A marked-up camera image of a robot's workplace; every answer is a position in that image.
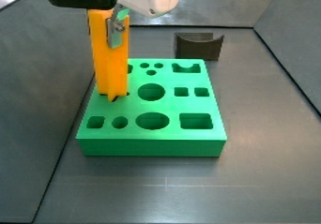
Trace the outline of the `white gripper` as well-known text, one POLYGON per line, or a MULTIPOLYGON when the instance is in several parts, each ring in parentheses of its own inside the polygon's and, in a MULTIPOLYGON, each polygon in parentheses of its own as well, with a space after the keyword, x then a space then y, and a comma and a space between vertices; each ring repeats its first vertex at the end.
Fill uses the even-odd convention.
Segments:
POLYGON ((148 18, 156 18, 167 14, 178 4, 179 0, 118 0, 107 18, 107 38, 108 45, 112 49, 122 45, 122 36, 127 27, 124 20, 128 17, 130 9, 140 13, 148 18))

